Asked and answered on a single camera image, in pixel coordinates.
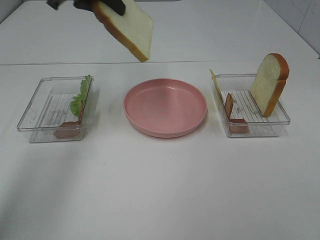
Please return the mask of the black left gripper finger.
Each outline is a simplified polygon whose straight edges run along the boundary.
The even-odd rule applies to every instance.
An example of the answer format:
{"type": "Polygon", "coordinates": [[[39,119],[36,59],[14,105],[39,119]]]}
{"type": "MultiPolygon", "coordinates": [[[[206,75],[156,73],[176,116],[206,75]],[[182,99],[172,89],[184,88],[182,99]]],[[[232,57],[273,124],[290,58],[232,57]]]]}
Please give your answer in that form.
{"type": "MultiPolygon", "coordinates": [[[[74,0],[73,5],[77,9],[93,12],[95,0],[74,0]]],[[[118,15],[123,16],[126,11],[126,5],[122,0],[101,0],[102,3],[114,10],[118,15]]]]}
{"type": "Polygon", "coordinates": [[[62,5],[66,0],[47,0],[46,3],[53,8],[58,10],[59,6],[62,5]]]}

